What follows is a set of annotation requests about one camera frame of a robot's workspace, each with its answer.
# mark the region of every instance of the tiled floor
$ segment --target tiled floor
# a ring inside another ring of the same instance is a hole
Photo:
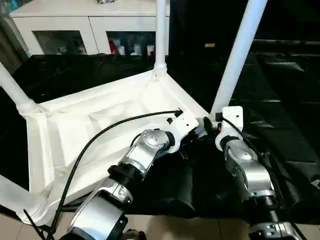
[[[148,240],[249,240],[248,226],[237,219],[181,219],[167,216],[128,215],[126,229],[144,231]],[[55,239],[66,233],[71,213],[61,218]],[[308,240],[320,239],[317,225],[298,225]],[[39,240],[34,229],[0,215],[1,240]]]

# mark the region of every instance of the white tube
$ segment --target white tube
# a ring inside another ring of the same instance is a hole
[[[0,86],[14,101],[16,108],[21,115],[26,115],[35,112],[38,107],[33,100],[31,100],[25,92],[20,88],[11,74],[0,62]]]
[[[165,73],[166,65],[166,0],[156,0],[155,64],[156,74]]]
[[[248,0],[209,118],[227,107],[244,67],[268,0]]]
[[[24,188],[0,175],[0,205],[10,209],[24,222],[29,223],[23,212],[27,210],[37,222],[47,210],[47,198],[28,192]]]

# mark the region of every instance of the black mat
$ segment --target black mat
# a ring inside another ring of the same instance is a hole
[[[184,59],[167,62],[168,73],[210,111],[226,59],[211,64]],[[139,57],[42,55],[31,57],[14,78],[41,103],[151,70],[153,64]],[[320,178],[318,66],[317,58],[250,55],[231,101],[243,107],[244,131],[262,152],[269,153],[267,161],[285,205],[301,223],[320,223],[320,190],[310,183]],[[0,174],[28,189],[26,123],[2,89],[0,99],[6,112],[1,118],[0,151],[11,156],[2,158]],[[242,207],[224,170],[223,156],[207,137],[159,159],[130,212],[226,218],[241,217]]]

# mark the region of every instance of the white cabinet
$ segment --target white cabinet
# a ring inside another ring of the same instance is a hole
[[[167,2],[166,54],[169,12]],[[136,45],[144,51],[155,45],[156,0],[33,0],[10,15],[29,55],[111,54],[114,45],[128,54]]]

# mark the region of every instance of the white cart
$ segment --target white cart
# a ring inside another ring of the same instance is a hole
[[[0,205],[15,211],[24,223],[29,223],[23,213],[26,209],[37,225],[47,224],[81,149],[93,135],[119,120],[181,108],[193,113],[200,126],[205,116],[214,123],[215,113],[229,104],[266,3],[267,0],[248,1],[211,114],[167,74],[165,0],[157,0],[156,60],[151,71],[37,104],[0,64],[0,85],[27,123],[30,189],[28,192],[0,176]],[[106,170],[122,158],[134,136],[144,129],[164,127],[167,118],[167,115],[142,118],[100,136],[83,156],[65,203],[92,191],[107,177]]]

